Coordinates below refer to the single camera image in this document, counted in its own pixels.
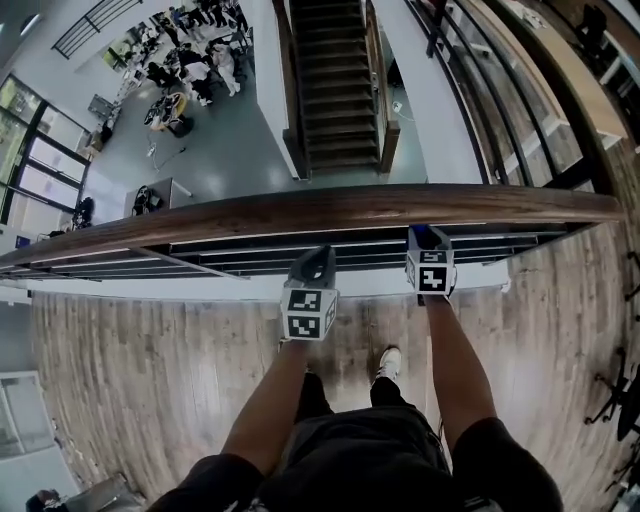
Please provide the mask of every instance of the gray floor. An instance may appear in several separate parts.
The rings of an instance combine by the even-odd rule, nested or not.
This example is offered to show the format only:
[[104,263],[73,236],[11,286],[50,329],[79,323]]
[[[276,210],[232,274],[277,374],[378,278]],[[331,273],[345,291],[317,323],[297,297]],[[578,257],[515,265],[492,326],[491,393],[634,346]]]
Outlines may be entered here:
[[[161,61],[169,45],[164,44],[153,60]],[[415,127],[402,118],[393,178],[379,176],[373,170],[351,170],[317,176],[310,182],[292,180],[257,104],[251,66],[246,62],[243,68],[247,79],[242,82],[240,94],[230,98],[226,87],[214,87],[213,105],[202,107],[190,102],[185,114],[193,117],[195,128],[183,139],[168,132],[151,132],[143,125],[149,106],[161,94],[154,83],[146,81],[130,94],[123,103],[113,138],[89,168],[84,195],[96,202],[94,223],[122,218],[128,192],[167,177],[175,178],[193,192],[194,203],[308,188],[424,182]],[[402,113],[410,118],[406,97],[399,101],[405,105]],[[152,158],[147,157],[153,142],[158,147],[155,162],[159,171]]]

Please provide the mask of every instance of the white marker cube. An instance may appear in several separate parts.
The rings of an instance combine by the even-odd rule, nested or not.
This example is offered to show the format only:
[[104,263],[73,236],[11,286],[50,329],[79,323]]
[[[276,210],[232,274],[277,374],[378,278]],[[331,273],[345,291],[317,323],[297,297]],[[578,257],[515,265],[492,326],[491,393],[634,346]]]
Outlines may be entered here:
[[322,341],[338,311],[338,290],[285,288],[280,301],[284,337]]
[[407,252],[409,284],[419,295],[448,295],[453,280],[453,251]]

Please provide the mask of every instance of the person's right arm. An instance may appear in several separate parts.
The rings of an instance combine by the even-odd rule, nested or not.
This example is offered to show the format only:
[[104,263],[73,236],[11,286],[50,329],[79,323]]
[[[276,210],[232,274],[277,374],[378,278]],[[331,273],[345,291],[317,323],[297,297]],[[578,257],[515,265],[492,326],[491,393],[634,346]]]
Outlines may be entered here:
[[491,499],[504,512],[562,511],[553,479],[497,418],[487,375],[451,304],[443,297],[425,304],[438,405],[465,497]]

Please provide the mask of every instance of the black sleeve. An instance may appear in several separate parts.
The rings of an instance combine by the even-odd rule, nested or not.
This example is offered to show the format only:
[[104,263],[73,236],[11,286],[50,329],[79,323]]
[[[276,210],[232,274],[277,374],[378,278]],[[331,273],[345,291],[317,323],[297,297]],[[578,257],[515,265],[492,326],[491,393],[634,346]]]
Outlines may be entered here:
[[212,455],[200,460],[187,478],[156,501],[148,512],[224,512],[244,510],[251,504],[262,474],[236,455]]
[[563,510],[553,479],[497,418],[469,427],[452,459],[454,480],[468,498],[491,499],[504,512]]
[[27,501],[26,508],[27,512],[42,512],[44,510],[44,503],[40,501],[37,494],[34,494]]

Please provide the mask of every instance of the person in white shirt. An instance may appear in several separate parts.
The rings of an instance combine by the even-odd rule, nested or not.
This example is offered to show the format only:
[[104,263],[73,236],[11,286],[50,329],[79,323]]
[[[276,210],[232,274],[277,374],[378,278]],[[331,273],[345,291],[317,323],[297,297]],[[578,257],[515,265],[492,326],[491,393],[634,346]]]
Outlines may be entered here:
[[213,95],[211,89],[209,89],[211,68],[204,62],[192,62],[184,66],[184,70],[187,72],[185,81],[191,84],[194,91],[200,96],[200,103],[205,105],[211,105],[213,103]]
[[240,92],[240,84],[233,76],[235,62],[231,56],[229,46],[226,44],[214,44],[212,50],[211,59],[214,66],[218,67],[218,73],[220,73],[229,88],[229,96],[235,96],[237,92]]

